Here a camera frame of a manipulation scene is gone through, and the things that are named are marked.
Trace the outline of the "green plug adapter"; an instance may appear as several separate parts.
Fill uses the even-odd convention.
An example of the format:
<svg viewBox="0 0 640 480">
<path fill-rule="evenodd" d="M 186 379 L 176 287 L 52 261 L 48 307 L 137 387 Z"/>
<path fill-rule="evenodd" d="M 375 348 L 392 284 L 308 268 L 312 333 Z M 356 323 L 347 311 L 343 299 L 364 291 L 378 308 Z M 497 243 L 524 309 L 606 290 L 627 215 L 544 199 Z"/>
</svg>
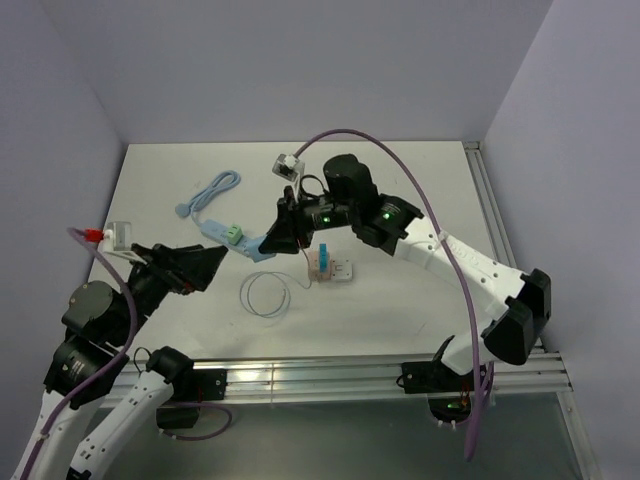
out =
<svg viewBox="0 0 640 480">
<path fill-rule="evenodd" d="M 232 224 L 226 231 L 226 240 L 231 245 L 237 245 L 243 238 L 244 232 L 237 224 Z"/>
</svg>

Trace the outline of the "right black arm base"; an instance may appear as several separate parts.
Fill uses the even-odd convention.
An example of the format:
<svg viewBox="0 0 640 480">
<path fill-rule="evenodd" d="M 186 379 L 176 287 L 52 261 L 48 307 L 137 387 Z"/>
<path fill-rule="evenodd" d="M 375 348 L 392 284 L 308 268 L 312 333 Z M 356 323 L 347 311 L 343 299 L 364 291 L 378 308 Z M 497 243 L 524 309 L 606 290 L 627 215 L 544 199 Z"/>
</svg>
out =
<svg viewBox="0 0 640 480">
<path fill-rule="evenodd" d="M 458 424 L 472 414 L 473 372 L 460 376 L 439 361 L 405 362 L 396 385 L 408 395 L 426 394 L 437 422 Z"/>
</svg>

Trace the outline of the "white plug adapter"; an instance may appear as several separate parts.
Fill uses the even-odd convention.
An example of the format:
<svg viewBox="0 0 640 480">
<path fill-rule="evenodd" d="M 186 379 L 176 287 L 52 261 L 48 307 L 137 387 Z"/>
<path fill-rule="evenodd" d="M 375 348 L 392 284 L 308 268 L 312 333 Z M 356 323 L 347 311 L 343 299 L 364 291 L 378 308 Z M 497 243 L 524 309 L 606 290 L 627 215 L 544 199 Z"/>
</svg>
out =
<svg viewBox="0 0 640 480">
<path fill-rule="evenodd" d="M 354 278 L 353 263 L 348 258 L 331 258 L 330 280 L 332 282 L 350 282 Z"/>
</svg>

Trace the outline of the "light blue charger with cable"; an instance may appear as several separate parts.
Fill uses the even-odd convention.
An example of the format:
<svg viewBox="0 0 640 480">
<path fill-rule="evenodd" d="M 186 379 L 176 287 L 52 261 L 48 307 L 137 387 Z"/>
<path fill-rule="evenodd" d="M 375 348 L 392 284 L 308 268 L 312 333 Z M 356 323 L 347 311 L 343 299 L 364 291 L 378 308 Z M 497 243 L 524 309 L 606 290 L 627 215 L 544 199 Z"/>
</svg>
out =
<svg viewBox="0 0 640 480">
<path fill-rule="evenodd" d="M 248 274 L 240 283 L 238 301 L 242 309 L 259 321 L 275 325 L 289 312 L 296 290 L 309 291 L 310 258 L 302 250 L 293 265 L 261 268 Z"/>
</svg>

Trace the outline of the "blue plug adapter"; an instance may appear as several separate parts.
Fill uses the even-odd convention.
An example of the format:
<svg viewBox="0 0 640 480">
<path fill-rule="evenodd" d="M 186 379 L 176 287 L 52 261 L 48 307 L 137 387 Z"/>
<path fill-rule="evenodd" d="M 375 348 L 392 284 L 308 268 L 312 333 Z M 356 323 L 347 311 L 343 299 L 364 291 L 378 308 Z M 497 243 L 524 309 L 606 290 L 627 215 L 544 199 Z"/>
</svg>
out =
<svg viewBox="0 0 640 480">
<path fill-rule="evenodd" d="M 318 270 L 322 275 L 330 272 L 330 255 L 325 243 L 320 243 L 318 247 Z"/>
</svg>

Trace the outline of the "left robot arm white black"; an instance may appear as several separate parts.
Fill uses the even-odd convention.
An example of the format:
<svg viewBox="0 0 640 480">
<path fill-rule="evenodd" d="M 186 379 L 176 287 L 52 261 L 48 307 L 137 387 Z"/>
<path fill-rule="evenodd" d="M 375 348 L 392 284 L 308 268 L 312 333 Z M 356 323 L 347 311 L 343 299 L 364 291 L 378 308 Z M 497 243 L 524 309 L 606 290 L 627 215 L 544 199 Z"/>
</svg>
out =
<svg viewBox="0 0 640 480">
<path fill-rule="evenodd" d="M 100 479 L 126 441 L 163 403 L 195 386 L 193 361 L 165 346 L 105 419 L 90 421 L 129 361 L 133 339 L 169 294 L 205 291 L 228 250 L 223 246 L 132 246 L 128 277 L 111 287 L 78 287 L 62 317 L 65 339 L 44 380 L 38 420 L 13 476 L 16 479 Z"/>
</svg>

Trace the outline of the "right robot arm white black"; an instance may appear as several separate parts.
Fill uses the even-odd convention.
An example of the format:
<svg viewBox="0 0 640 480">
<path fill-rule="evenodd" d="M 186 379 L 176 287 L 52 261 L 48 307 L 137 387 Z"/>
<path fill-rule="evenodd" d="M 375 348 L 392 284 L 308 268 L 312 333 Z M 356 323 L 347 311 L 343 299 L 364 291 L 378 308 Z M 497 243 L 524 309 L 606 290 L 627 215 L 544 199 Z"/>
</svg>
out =
<svg viewBox="0 0 640 480">
<path fill-rule="evenodd" d="M 504 265 L 437 228 L 432 215 L 379 192 L 369 168 L 352 154 L 329 159 L 323 173 L 328 189 L 320 196 L 285 188 L 261 253 L 296 254 L 314 233 L 348 227 L 364 244 L 461 288 L 474 323 L 443 345 L 432 368 L 438 386 L 457 388 L 475 364 L 526 363 L 551 316 L 547 273 Z"/>
</svg>

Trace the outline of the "pink cube socket adapter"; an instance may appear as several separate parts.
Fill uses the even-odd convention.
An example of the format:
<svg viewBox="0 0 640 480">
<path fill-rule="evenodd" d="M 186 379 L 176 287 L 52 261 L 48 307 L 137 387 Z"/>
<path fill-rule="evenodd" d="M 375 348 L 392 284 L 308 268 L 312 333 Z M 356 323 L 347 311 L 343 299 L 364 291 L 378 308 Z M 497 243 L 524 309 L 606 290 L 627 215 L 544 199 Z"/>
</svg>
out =
<svg viewBox="0 0 640 480">
<path fill-rule="evenodd" d="M 322 275 L 318 270 L 318 250 L 309 251 L 307 253 L 308 259 L 308 278 L 312 283 L 321 283 L 330 281 L 330 272 L 328 274 Z"/>
</svg>

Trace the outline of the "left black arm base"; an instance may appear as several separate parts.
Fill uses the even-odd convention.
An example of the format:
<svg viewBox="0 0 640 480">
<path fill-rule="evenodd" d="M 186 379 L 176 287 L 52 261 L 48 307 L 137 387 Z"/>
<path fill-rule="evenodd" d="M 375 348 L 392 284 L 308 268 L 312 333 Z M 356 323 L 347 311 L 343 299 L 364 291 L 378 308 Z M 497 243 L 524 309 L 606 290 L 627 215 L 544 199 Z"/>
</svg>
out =
<svg viewBox="0 0 640 480">
<path fill-rule="evenodd" d="M 171 398 L 174 402 L 213 402 L 224 399 L 227 384 L 227 370 L 194 369 L 187 374 Z M 190 429 L 200 417 L 200 409 L 195 407 L 161 408 L 156 413 L 159 428 L 175 431 Z"/>
</svg>

